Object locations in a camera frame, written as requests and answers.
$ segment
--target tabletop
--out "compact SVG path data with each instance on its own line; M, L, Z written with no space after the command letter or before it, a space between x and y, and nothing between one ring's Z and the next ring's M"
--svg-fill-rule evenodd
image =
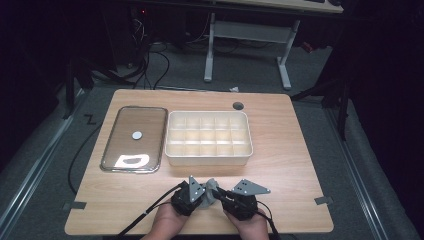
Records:
M124 106L162 107L172 111L237 111L244 105L253 155L244 166L171 166L162 154L160 168L152 174L104 172L99 165L116 115ZM75 201L84 209L72 209L65 231L70 235L114 235L132 223L166 191L188 181L214 178L229 190L247 179L271 190L257 195L272 211L280 233L330 232L333 222L325 204L315 198L323 193L302 135L293 105L284 94L118 90L115 92L94 146ZM129 234L150 230L156 210ZM181 234L236 234L220 202L196 209Z
M216 0L216 2L226 2L235 4L248 4L262 7L275 7L294 9L301 11L313 11L322 13L342 13L341 6L334 6L325 0L324 3L318 3L307 0Z

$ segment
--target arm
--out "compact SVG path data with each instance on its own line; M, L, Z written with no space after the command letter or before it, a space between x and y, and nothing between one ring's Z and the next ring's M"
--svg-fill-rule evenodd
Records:
M170 240L181 231L188 218L179 215L170 203L161 205L156 212L152 229L142 239Z
M252 219L239 221L233 215L224 211L228 219L236 226L241 239L243 240L269 240L267 221L262 216L255 214Z

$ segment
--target tape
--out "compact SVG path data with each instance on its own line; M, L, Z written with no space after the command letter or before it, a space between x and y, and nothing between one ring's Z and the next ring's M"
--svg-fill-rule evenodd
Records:
M325 196L315 198L314 200L315 200L315 203L317 205L321 205L321 204L324 204L324 203L326 203L327 205L330 205L334 202L332 197L325 197Z
M64 211L69 211L71 209L85 209L86 205L87 205L86 202L73 202L73 203L66 202L65 204L63 204L62 209Z

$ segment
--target wrist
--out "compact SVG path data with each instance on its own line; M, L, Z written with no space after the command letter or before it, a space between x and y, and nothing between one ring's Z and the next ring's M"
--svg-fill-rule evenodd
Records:
M243 231L237 230L242 240L269 240L268 232L261 232L254 228L244 229Z
M147 233L143 238L143 240L170 240L172 238L169 236L166 236L163 231L155 231L151 230L149 233Z

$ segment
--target table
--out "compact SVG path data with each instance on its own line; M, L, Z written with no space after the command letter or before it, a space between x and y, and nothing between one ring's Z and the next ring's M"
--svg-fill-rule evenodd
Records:
M280 0L218 0L223 3L237 3L253 6L287 8L300 11L317 11L324 13L342 13L343 8L331 5L328 1L316 3L310 1L280 1ZM291 89L290 79L287 73L286 61L296 37L299 20L295 20L293 25L288 27L265 26L257 24L246 24L239 22L215 21L215 13L211 13L209 26L209 47L206 55L205 82L212 81L213 61L214 61L214 38L225 37L244 40L264 41L272 43L283 43L284 50L281 57L277 58L277 65L280 72L281 81L285 90Z
M236 111L241 102L247 114L253 155L245 166L173 167L165 154L153 174L103 172L99 165L118 110L123 106L164 107L169 112ZM330 232L333 222L325 204L315 198L323 193L315 173L290 98L284 94L118 90L115 92L88 162L65 231L70 235L114 235L144 212L166 191L193 175L199 183L215 178L231 189L242 178L271 190L257 199L271 209L281 233ZM145 234L155 215L152 211L129 234ZM196 209L181 234L235 234L220 202Z

